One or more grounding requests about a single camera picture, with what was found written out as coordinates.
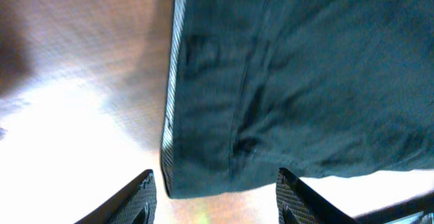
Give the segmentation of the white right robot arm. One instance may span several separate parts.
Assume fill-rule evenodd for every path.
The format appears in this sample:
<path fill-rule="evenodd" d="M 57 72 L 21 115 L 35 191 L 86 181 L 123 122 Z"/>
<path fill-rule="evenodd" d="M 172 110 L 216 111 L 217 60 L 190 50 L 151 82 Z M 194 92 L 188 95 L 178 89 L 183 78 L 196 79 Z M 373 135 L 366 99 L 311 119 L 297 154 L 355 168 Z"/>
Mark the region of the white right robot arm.
<path fill-rule="evenodd" d="M 388 223 L 420 212 L 423 214 L 433 213 L 433 192 L 365 213 L 356 217 L 355 220 L 367 224 Z"/>

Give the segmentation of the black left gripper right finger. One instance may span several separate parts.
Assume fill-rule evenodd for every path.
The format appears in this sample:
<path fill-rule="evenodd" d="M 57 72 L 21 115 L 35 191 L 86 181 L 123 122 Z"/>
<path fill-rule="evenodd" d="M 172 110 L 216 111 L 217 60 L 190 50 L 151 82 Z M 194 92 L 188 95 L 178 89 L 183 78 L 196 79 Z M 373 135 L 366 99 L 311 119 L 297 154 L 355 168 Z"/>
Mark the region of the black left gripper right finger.
<path fill-rule="evenodd" d="M 359 224 L 286 168 L 276 182 L 279 224 Z"/>

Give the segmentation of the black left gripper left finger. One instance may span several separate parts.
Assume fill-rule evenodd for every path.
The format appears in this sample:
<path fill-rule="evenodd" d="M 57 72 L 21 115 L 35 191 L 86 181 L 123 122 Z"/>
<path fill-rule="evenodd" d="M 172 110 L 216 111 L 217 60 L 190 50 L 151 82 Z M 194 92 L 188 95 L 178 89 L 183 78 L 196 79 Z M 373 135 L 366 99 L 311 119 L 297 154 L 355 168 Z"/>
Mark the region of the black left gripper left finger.
<path fill-rule="evenodd" d="M 153 224 L 157 190 L 152 170 L 145 170 L 76 224 Z"/>

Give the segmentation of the black shorts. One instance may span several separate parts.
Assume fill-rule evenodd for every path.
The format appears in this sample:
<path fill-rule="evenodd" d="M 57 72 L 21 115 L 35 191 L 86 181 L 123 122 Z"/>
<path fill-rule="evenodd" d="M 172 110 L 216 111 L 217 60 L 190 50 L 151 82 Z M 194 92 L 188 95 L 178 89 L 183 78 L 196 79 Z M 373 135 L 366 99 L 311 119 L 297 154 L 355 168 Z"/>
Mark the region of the black shorts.
<path fill-rule="evenodd" d="M 433 0 L 174 0 L 171 198 L 433 167 Z"/>

